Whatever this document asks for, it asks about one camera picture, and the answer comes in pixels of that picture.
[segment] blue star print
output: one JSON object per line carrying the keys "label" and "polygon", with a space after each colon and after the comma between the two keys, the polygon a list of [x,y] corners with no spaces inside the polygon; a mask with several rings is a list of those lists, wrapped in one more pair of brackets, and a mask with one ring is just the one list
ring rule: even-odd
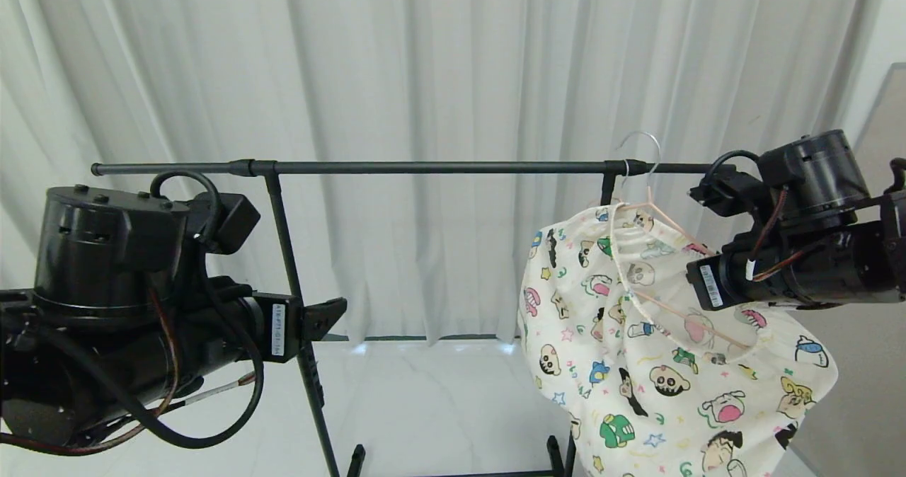
{"label": "blue star print", "polygon": [[658,445],[663,444],[663,442],[666,441],[667,440],[664,439],[664,435],[660,433],[657,435],[648,435],[648,439],[645,439],[645,445],[650,445],[657,449]]}

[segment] white label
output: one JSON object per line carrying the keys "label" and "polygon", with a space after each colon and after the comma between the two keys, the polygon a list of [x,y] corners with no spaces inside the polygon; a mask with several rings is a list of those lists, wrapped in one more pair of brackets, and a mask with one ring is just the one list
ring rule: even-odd
{"label": "white label", "polygon": [[274,304],[271,311],[271,355],[282,357],[286,343],[286,306]]}
{"label": "white label", "polygon": [[724,299],[721,298],[721,291],[718,289],[718,281],[714,280],[714,274],[711,273],[709,265],[700,265],[701,278],[705,281],[705,288],[708,290],[708,296],[711,297],[711,305],[720,307],[724,305]]}

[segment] curtain fold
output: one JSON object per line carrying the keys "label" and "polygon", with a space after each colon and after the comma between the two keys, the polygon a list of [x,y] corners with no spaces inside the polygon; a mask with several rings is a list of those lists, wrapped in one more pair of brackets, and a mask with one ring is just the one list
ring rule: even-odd
{"label": "curtain fold", "polygon": [[[4,0],[0,286],[31,284],[45,188],[149,181],[94,161],[652,161],[614,151],[633,130],[663,161],[767,150],[812,131],[854,1]],[[217,269],[285,291],[263,182],[214,180],[263,214]],[[601,178],[282,182],[305,299],[350,300],[334,332],[508,340],[534,232]],[[745,222],[695,182],[656,177],[656,200],[719,246]]]}

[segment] white wall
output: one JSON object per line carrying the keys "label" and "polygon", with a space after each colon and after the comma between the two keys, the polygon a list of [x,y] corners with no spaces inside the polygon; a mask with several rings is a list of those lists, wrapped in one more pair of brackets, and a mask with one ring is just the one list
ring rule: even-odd
{"label": "white wall", "polygon": [[835,125],[852,144],[863,133],[890,64],[906,61],[906,0],[866,0],[865,5],[860,44]]}

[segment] metal hanger hook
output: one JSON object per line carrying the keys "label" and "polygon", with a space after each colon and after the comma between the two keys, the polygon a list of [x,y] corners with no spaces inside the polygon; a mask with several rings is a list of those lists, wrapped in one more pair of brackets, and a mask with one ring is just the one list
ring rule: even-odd
{"label": "metal hanger hook", "polygon": [[[654,166],[651,167],[651,170],[650,170],[650,171],[648,171],[647,173],[645,173],[645,175],[646,175],[646,178],[645,178],[645,185],[648,186],[648,187],[650,187],[650,186],[651,186],[651,174],[654,173],[654,170],[656,170],[656,169],[658,168],[658,166],[660,166],[660,141],[658,141],[658,138],[654,137],[654,134],[653,134],[653,133],[648,133],[648,132],[644,132],[644,131],[632,131],[632,132],[629,132],[628,134],[626,134],[626,137],[625,137],[622,141],[620,141],[620,145],[617,146],[616,149],[619,150],[620,148],[624,147],[624,145],[626,144],[626,142],[627,142],[631,137],[636,136],[636,135],[645,135],[645,136],[648,136],[648,138],[650,138],[651,141],[654,141],[654,146],[658,149],[658,157],[657,157],[657,160],[654,162]],[[622,183],[620,183],[620,188],[621,188],[621,189],[624,187],[624,185],[626,185],[626,180],[629,179],[629,175],[628,175],[628,173],[629,173],[629,162],[626,162],[626,173],[627,173],[627,174],[624,176],[624,180],[622,181]]]}

